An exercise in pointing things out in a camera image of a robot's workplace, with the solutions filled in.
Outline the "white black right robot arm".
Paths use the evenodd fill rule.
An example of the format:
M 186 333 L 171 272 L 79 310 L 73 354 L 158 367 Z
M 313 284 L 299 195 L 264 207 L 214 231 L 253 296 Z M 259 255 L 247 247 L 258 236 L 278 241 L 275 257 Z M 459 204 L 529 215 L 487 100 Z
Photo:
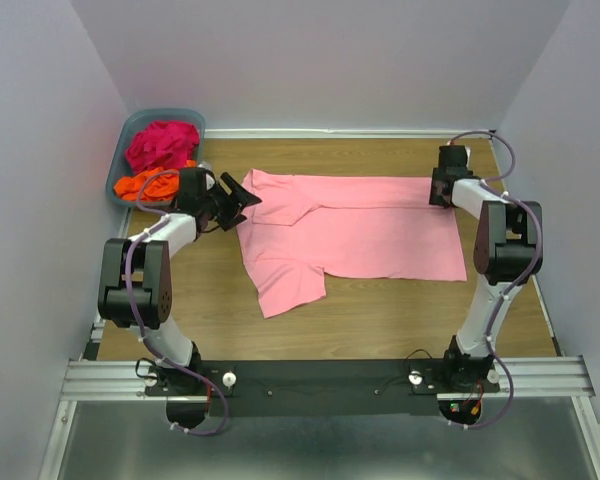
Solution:
M 508 309 L 543 262 L 542 207 L 498 192 L 469 169 L 469 149 L 439 148 L 429 203 L 462 209 L 478 220 L 473 265 L 478 274 L 469 313 L 445 351 L 441 381 L 461 389 L 488 378 Z

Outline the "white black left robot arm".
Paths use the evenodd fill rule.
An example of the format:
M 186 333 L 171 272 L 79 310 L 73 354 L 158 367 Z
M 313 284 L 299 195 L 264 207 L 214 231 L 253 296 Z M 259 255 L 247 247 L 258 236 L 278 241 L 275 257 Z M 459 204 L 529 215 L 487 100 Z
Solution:
M 169 208 L 152 207 L 142 199 L 162 176 L 178 180 Z M 156 223 L 129 238 L 104 245 L 98 291 L 101 318 L 132 331 L 162 369 L 172 369 L 216 386 L 203 373 L 196 344 L 178 328 L 172 316 L 171 259 L 184 247 L 217 229 L 229 231 L 246 220 L 244 211 L 262 200 L 224 172 L 219 177 L 201 167 L 165 170 L 149 176 L 135 197 L 136 207 L 157 214 Z

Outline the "light pink t shirt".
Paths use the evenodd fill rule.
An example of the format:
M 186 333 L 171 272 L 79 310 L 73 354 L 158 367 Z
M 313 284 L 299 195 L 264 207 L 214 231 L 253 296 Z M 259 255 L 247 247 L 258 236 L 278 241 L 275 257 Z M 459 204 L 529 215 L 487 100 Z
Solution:
M 243 264 L 271 318 L 326 295 L 328 275 L 463 282 L 455 214 L 429 203 L 426 177 L 275 175 L 252 169 L 260 198 L 237 228 Z

